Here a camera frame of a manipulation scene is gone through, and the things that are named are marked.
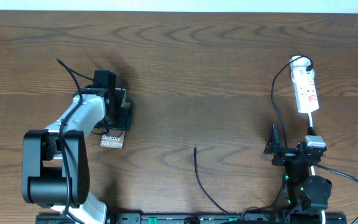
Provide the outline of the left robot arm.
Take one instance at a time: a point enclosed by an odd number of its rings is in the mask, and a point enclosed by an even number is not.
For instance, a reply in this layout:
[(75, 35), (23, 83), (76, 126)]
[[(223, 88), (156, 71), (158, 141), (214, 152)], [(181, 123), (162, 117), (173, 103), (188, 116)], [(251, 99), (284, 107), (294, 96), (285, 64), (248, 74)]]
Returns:
[(126, 132), (131, 104), (123, 88), (83, 88), (52, 124), (23, 138), (22, 197), (72, 223), (114, 223), (108, 205), (90, 192), (85, 141), (94, 128)]

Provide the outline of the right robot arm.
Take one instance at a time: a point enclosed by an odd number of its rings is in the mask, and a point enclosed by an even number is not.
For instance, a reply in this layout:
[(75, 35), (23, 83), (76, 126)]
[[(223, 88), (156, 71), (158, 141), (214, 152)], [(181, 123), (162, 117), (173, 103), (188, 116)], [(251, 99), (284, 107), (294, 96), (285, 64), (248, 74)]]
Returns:
[(264, 154), (273, 155), (272, 164), (285, 168), (284, 189), (289, 206), (283, 216), (287, 223), (296, 215), (320, 216), (328, 208), (332, 182), (310, 174), (310, 167), (321, 161), (326, 150), (326, 143), (313, 128), (308, 128), (308, 134), (295, 148), (282, 147), (277, 127), (272, 126)]

